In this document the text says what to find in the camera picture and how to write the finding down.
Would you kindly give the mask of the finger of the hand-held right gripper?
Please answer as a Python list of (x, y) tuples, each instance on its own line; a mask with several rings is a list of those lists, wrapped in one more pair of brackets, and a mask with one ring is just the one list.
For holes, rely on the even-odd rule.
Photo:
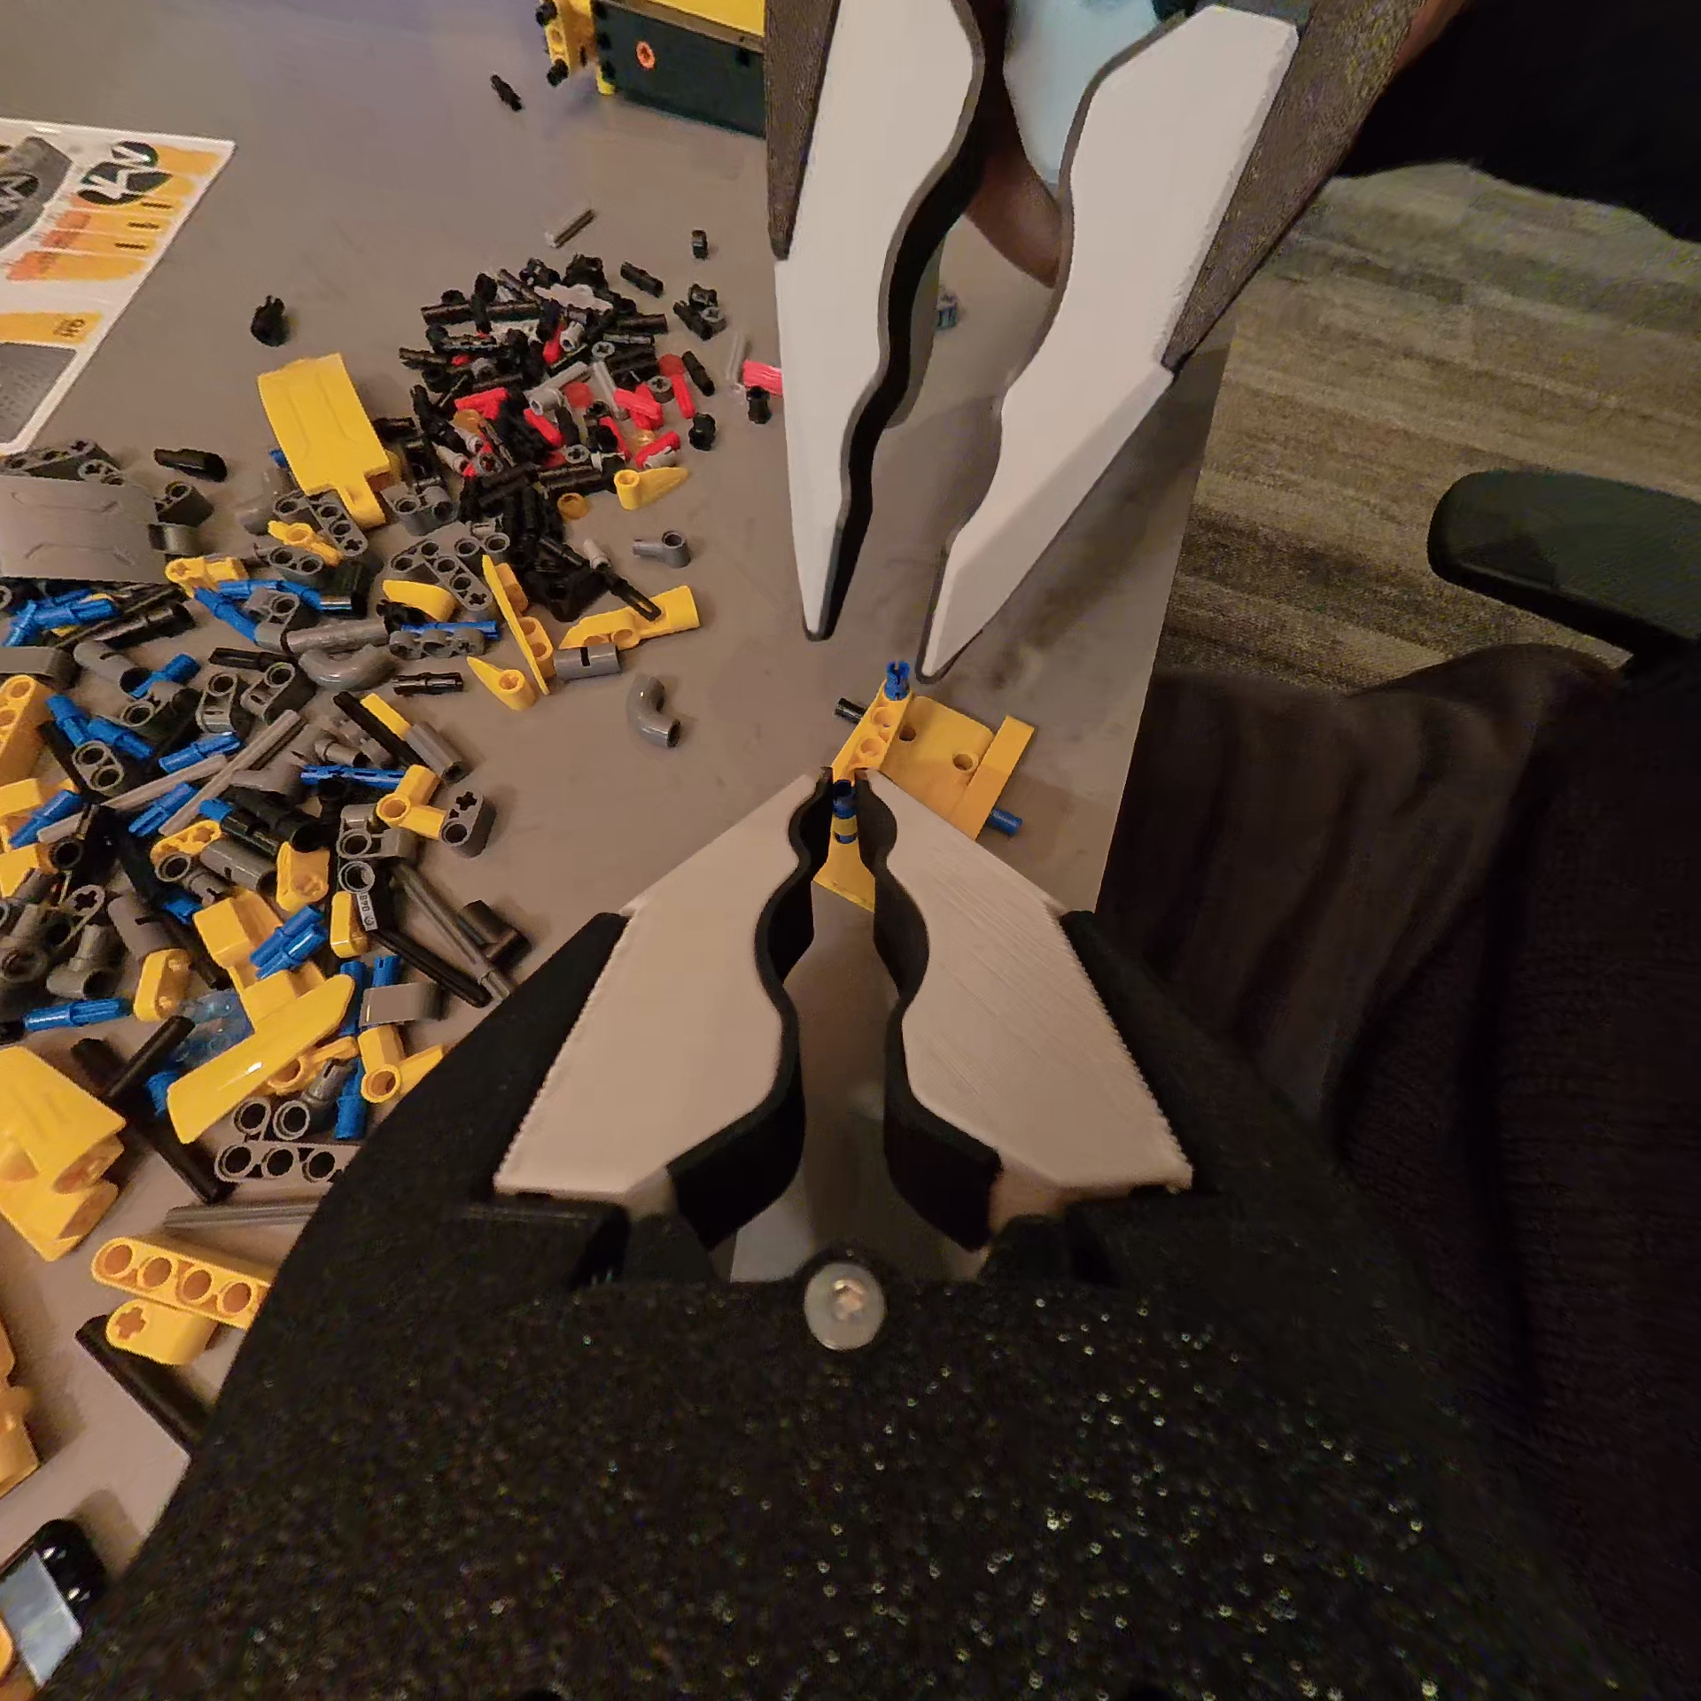
[(806, 634), (834, 634), (874, 465), (929, 357), (937, 255), (970, 192), (987, 42), (967, 4), (839, 4), (775, 261), (780, 408)]
[(1009, 604), (1172, 386), (1185, 301), (1301, 47), (1283, 14), (1204, 7), (1095, 76), (1060, 181), (1051, 315), (997, 416), (985, 499), (950, 540), (917, 674), (934, 681)]

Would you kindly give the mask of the yellow grey sticker sheet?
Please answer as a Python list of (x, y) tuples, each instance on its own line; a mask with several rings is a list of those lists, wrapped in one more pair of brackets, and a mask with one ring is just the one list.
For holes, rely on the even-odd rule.
[(232, 141), (2, 117), (2, 451), (25, 451), (209, 186)]

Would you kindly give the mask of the person's right forearm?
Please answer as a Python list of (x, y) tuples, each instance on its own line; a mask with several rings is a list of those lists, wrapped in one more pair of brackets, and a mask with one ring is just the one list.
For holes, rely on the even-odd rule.
[(1421, 4), (1339, 174), (1412, 164), (1468, 164), (1698, 243), (1700, 4)]

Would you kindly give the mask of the pile of toy building pieces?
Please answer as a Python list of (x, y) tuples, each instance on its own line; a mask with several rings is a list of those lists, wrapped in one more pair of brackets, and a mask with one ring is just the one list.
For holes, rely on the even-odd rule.
[[(397, 417), (265, 378), (289, 432), (227, 551), (4, 582), (4, 1697), (30, 1697), (182, 1472), (285, 1248), (509, 993), (527, 928), (443, 885), (506, 802), (452, 720), (688, 630), (687, 540), (584, 532), (716, 441), (720, 292), (558, 254), (418, 313)], [(384, 449), (375, 512), (333, 426)]]

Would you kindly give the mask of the person's right hand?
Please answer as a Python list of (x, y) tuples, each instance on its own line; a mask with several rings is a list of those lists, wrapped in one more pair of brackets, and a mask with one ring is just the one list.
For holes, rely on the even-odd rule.
[(1053, 288), (1061, 265), (1061, 210), (1028, 156), (1000, 72), (983, 98), (985, 162), (967, 206), (993, 249), (1036, 283)]

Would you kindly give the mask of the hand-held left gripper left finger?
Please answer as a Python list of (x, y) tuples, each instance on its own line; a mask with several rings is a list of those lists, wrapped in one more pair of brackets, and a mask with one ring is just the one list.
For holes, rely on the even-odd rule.
[(792, 1182), (804, 1141), (787, 981), (814, 943), (819, 775), (613, 916), (595, 979), (502, 1156), (506, 1199), (618, 1206), (731, 1239)]

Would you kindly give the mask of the yellow black toy model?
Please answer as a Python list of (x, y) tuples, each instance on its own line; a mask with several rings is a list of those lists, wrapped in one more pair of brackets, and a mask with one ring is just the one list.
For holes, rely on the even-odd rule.
[(764, 135), (762, 3), (535, 3), (531, 9), (553, 88), (587, 72), (606, 98)]

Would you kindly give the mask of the yellow toy beam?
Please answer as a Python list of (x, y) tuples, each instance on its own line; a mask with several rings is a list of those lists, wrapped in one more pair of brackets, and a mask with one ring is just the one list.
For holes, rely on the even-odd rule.
[(834, 782), (856, 782), (862, 773), (899, 775), (902, 755), (921, 732), (919, 695), (890, 696), (882, 691), (848, 732), (833, 762)]

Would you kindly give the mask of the yellow toy panel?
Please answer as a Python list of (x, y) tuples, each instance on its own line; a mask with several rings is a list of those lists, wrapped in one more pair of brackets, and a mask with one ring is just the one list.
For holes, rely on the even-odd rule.
[[(969, 838), (979, 838), (991, 808), (1003, 807), (1005, 791), (1036, 732), (1014, 717), (991, 730), (916, 687), (912, 691), (921, 699), (921, 732), (899, 758), (899, 775), (883, 775)], [(842, 701), (839, 714), (854, 727), (865, 709), (851, 709)]]

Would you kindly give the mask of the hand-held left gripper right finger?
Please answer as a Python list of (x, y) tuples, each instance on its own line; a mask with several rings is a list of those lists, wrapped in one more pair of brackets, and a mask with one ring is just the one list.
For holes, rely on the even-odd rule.
[(1115, 1022), (1078, 916), (882, 773), (856, 780), (885, 1034), (885, 1166), (959, 1248), (1016, 1219), (1189, 1191), (1196, 1168)]

